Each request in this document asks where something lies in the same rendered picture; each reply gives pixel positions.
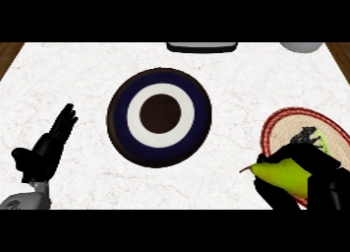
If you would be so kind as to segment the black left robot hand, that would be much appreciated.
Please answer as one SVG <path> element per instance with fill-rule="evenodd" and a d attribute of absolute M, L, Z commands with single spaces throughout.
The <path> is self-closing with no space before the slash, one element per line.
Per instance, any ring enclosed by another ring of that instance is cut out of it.
<path fill-rule="evenodd" d="M 50 181 L 77 120 L 74 104 L 69 103 L 60 110 L 50 130 L 41 135 L 34 148 L 31 150 L 16 148 L 12 151 L 16 169 L 24 172 L 24 183 Z"/>

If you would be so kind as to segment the green pear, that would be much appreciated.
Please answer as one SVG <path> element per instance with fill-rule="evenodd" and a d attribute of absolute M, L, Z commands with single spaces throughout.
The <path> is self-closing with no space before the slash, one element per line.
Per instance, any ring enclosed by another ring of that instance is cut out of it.
<path fill-rule="evenodd" d="M 310 173 L 295 163 L 294 159 L 273 160 L 267 157 L 239 170 L 249 171 L 255 177 L 254 185 L 258 194 L 266 199 L 295 197 L 307 199 L 307 179 Z"/>

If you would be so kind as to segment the blue and white round plate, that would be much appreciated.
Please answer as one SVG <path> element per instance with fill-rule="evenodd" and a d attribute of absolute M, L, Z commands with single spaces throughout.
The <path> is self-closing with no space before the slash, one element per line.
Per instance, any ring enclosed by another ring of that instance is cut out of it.
<path fill-rule="evenodd" d="M 161 168 L 181 162 L 207 140 L 211 124 L 207 91 L 183 71 L 155 68 L 122 83 L 106 125 L 114 146 L 133 163 Z"/>

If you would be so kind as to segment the round woven red-rimmed placemat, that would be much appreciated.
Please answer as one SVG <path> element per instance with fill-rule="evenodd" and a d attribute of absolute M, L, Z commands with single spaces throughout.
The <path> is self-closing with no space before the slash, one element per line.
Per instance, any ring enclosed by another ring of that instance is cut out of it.
<path fill-rule="evenodd" d="M 264 122 L 261 153 L 269 157 L 289 143 L 304 142 L 341 161 L 350 171 L 350 135 L 319 112 L 303 107 L 279 109 Z"/>

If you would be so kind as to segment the pale grey round bowl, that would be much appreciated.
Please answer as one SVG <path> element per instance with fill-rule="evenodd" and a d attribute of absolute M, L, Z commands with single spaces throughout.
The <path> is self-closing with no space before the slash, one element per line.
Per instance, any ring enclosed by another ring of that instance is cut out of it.
<path fill-rule="evenodd" d="M 297 53 L 313 53 L 322 47 L 322 42 L 282 42 L 282 46 Z"/>

